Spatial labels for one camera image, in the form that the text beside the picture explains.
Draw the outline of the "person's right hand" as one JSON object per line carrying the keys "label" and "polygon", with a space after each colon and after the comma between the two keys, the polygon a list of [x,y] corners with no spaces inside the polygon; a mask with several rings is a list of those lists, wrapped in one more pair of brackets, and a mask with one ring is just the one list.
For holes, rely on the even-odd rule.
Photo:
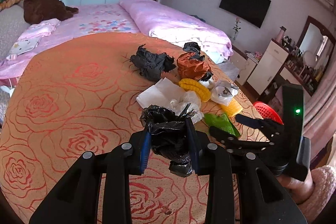
{"label": "person's right hand", "polygon": [[314,182],[309,170],[305,181],[300,181],[284,174],[277,177],[278,182],[288,189],[292,199],[296,204],[302,204],[307,201],[314,192]]}

